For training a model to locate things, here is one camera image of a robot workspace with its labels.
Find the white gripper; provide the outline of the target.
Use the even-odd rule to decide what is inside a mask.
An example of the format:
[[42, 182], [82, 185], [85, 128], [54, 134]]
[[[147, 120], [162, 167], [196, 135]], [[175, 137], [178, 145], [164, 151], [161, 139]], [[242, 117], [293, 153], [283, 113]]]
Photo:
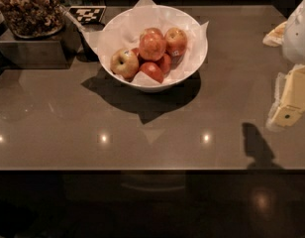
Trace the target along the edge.
[[283, 56], [296, 63], [287, 74], [278, 74], [274, 102], [266, 121], [268, 130], [283, 130], [293, 126], [305, 112], [305, 0], [287, 22], [266, 34], [262, 43], [269, 47], [282, 45]]

